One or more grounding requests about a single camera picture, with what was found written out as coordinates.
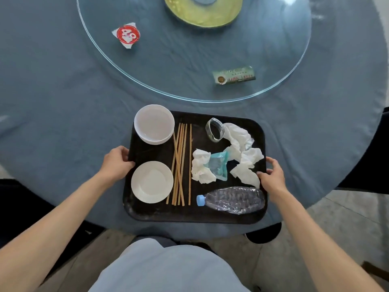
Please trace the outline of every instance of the person's left arm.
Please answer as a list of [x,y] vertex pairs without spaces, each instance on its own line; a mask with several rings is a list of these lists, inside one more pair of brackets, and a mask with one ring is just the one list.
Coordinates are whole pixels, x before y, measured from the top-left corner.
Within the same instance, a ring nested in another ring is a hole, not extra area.
[[100,196],[134,167],[128,149],[105,155],[100,171],[59,206],[0,249],[0,291],[34,291]]

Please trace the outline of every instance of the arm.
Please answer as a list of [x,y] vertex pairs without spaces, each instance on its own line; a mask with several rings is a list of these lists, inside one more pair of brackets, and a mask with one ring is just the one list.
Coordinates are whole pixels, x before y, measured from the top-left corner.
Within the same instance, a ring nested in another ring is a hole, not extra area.
[[308,267],[319,292],[369,291],[382,288],[355,263],[309,216],[304,207],[287,190],[284,173],[275,159],[267,173],[258,172],[263,187],[270,194]]
[[134,167],[127,155],[122,146],[111,150],[95,176],[0,249],[0,291],[34,291],[42,283],[99,197]]

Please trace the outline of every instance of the t-shirt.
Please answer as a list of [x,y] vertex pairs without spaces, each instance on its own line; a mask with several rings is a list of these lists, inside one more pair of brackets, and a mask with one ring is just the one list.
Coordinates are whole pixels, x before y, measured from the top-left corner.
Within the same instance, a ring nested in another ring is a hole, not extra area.
[[134,242],[103,270],[90,292],[247,292],[231,267],[203,248]]

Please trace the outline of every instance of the person's left hand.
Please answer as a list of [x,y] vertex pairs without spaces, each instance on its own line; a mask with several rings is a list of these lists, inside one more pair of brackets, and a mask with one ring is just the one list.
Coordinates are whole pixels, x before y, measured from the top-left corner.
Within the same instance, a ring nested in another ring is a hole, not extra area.
[[134,166],[134,162],[128,162],[128,148],[119,146],[104,156],[98,173],[113,184],[124,178]]

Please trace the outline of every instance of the plastic bottle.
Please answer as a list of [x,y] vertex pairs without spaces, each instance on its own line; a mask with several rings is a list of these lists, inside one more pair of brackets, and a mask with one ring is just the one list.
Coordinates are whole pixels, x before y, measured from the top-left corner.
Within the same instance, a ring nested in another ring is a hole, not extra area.
[[265,195],[258,188],[233,186],[221,188],[198,195],[197,206],[208,206],[214,210],[227,211],[232,214],[247,214],[259,211],[265,206]]

